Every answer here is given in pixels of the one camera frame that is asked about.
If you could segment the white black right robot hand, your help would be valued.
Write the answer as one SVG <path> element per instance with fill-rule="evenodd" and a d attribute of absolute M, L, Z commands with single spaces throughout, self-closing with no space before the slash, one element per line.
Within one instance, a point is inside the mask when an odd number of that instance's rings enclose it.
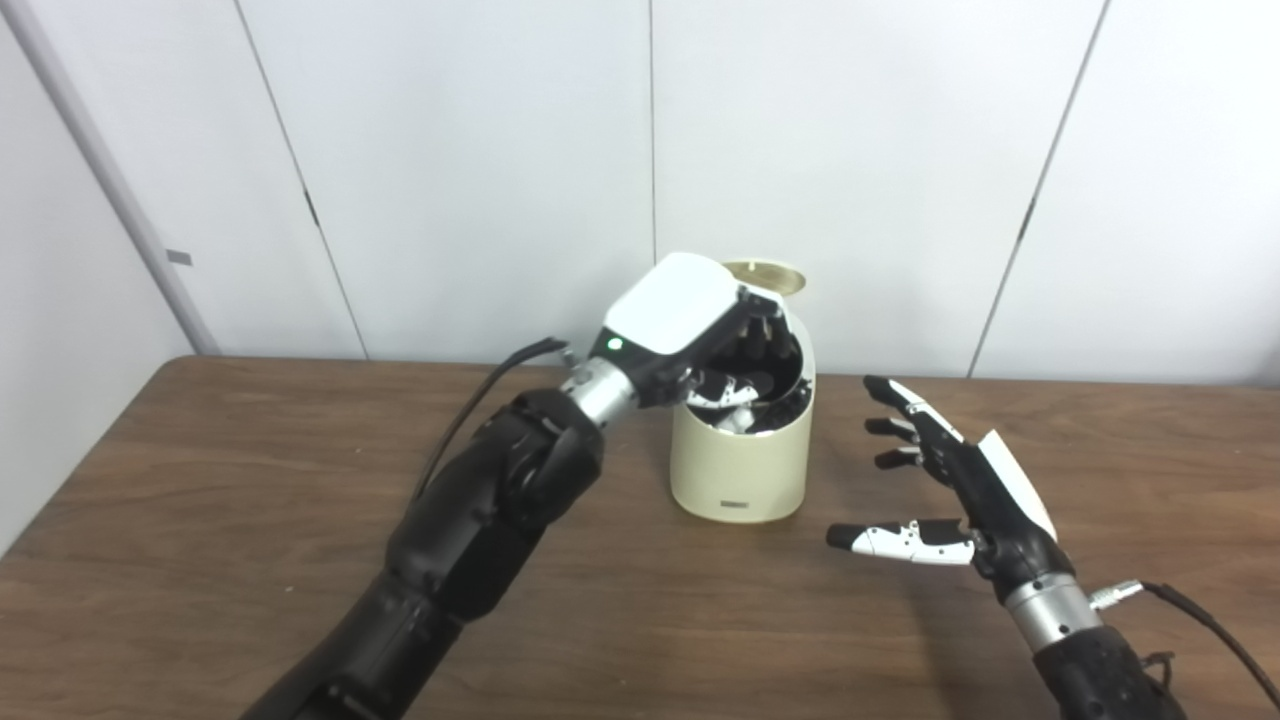
<path fill-rule="evenodd" d="M 904 442 L 876 455 L 876 466 L 922 469 L 954 492 L 963 515 L 833 524 L 826 533 L 829 547 L 922 565 L 973 566 L 998 601 L 1043 577 L 1074 574 L 1038 491 L 997 430 L 969 441 L 900 382 L 865 375 L 863 386 L 872 400 L 896 413 L 865 420 L 865 430 Z"/>

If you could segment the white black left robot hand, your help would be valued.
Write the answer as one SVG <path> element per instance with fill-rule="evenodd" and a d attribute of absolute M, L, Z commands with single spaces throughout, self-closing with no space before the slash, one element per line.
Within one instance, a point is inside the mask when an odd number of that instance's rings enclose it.
<path fill-rule="evenodd" d="M 788 423 L 801 357 L 783 295 L 721 263 L 672 252 L 605 311 L 589 366 L 636 410 L 685 406 L 732 436 Z"/>

